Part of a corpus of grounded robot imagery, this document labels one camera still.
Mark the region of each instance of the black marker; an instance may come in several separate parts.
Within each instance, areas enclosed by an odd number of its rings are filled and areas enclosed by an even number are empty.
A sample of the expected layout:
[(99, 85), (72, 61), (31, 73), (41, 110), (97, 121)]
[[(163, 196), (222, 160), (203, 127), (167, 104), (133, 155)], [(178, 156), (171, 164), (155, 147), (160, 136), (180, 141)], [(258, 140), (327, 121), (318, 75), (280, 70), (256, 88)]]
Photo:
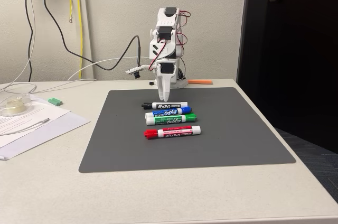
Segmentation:
[(171, 109), (187, 107), (186, 101), (182, 102), (145, 102), (141, 105), (144, 109)]

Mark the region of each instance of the desk mat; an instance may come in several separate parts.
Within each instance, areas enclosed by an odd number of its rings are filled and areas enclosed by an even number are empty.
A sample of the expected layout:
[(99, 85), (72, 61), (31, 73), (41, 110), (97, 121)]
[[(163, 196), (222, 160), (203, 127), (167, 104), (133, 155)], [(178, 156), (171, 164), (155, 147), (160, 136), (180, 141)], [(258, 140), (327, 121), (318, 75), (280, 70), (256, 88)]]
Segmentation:
[(157, 90), (112, 90), (79, 167), (81, 173), (182, 169), (296, 162), (235, 88), (172, 89), (170, 101), (187, 101), (201, 135), (147, 140), (141, 104)]

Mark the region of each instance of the green eraser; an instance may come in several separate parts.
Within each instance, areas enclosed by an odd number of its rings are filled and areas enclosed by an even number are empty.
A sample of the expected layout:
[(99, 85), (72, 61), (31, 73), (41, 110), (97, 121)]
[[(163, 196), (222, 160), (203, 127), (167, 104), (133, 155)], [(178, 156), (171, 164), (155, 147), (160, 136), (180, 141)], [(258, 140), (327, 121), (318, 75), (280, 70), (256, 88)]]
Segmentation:
[(52, 98), (54, 101), (56, 101), (56, 102), (58, 102), (59, 103), (59, 105), (62, 105), (63, 104), (63, 102), (62, 101), (60, 101), (60, 100), (57, 100), (56, 98)]
[(51, 103), (51, 104), (54, 104), (55, 106), (60, 106), (62, 104), (61, 101), (59, 101), (59, 100), (57, 100), (55, 98), (49, 98), (48, 102)]

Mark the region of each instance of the red wire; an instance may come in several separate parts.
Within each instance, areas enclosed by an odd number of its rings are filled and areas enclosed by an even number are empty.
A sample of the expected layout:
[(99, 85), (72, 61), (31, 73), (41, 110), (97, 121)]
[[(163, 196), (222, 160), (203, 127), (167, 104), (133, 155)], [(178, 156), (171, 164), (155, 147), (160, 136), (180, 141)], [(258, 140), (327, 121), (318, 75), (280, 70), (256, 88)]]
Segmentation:
[(179, 43), (180, 43), (180, 44), (177, 44), (177, 45), (180, 45), (180, 46), (182, 47), (182, 50), (183, 50), (182, 55), (181, 55), (181, 57), (182, 57), (183, 54), (184, 54), (184, 46), (183, 46), (183, 44), (181, 43), (181, 41), (180, 41), (180, 39), (179, 39), (179, 35), (176, 34), (176, 36), (177, 36), (177, 40), (178, 40)]
[(164, 47), (166, 46), (166, 44), (167, 44), (167, 40), (165, 40), (165, 43), (164, 43), (162, 49), (159, 51), (159, 53), (157, 54), (157, 56), (156, 56), (156, 57), (152, 60), (152, 62), (150, 63), (150, 66), (149, 66), (149, 68), (148, 68), (149, 71), (154, 70), (154, 68), (151, 69), (151, 67), (152, 67), (153, 63), (157, 60), (158, 56), (159, 56), (159, 55), (161, 54), (161, 52), (163, 51), (163, 49), (164, 49)]
[(185, 45), (186, 43), (188, 43), (188, 38), (186, 37), (185, 34), (177, 32), (176, 35), (182, 35), (182, 36), (184, 36), (186, 38), (186, 42), (185, 43), (181, 43), (179, 37), (177, 37), (178, 41), (180, 42), (180, 44), (177, 44), (177, 45)]
[(180, 15), (180, 16), (185, 16), (185, 17), (189, 18), (189, 17), (191, 16), (191, 13), (188, 12), (188, 11), (185, 11), (185, 10), (181, 10), (181, 11), (180, 11), (180, 14), (178, 14), (178, 15)]

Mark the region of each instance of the blue marker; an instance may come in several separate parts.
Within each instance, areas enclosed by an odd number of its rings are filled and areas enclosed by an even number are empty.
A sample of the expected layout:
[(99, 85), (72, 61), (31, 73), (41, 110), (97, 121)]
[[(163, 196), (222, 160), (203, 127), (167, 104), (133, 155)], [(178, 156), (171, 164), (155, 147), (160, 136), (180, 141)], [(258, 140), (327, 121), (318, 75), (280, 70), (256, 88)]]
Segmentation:
[(173, 109), (160, 109), (155, 110), (153, 112), (146, 113), (146, 119), (148, 117), (164, 117), (164, 116), (175, 116), (175, 115), (182, 115), (188, 114), (191, 112), (191, 108), (189, 106), (183, 108), (173, 108)]

